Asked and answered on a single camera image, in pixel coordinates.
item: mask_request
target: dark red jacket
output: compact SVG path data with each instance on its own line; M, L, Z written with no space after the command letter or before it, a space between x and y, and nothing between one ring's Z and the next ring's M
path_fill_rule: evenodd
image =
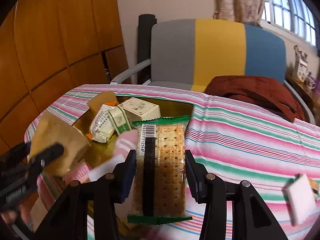
M211 80L205 93L261 106L291 122L295 118L305 121L299 103L289 90L274 78L219 76Z

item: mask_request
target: blue fabric panel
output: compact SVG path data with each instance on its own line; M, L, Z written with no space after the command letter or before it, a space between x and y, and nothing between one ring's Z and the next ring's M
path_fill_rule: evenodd
M283 84L286 72L284 41L251 25L244 25L244 28L247 45L244 74L275 78Z

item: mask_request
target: window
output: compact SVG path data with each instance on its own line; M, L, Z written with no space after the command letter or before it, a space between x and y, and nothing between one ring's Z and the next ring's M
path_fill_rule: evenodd
M265 0L261 18L292 31L312 45L316 45L313 15L302 0Z

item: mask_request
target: yellow fabric panel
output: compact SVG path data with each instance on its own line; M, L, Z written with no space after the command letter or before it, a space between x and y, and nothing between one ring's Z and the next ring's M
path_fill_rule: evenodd
M201 92L203 93L205 91L205 89L207 88L207 86L197 86L197 85L192 85L191 87L191 91L194 92Z
M212 78L244 75L246 37L244 25L224 20L197 19L193 91Z

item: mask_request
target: soap box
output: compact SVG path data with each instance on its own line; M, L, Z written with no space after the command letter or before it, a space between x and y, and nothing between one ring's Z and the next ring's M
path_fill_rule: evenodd
M150 120L161 117L160 107L153 103L130 98L121 104L130 122Z

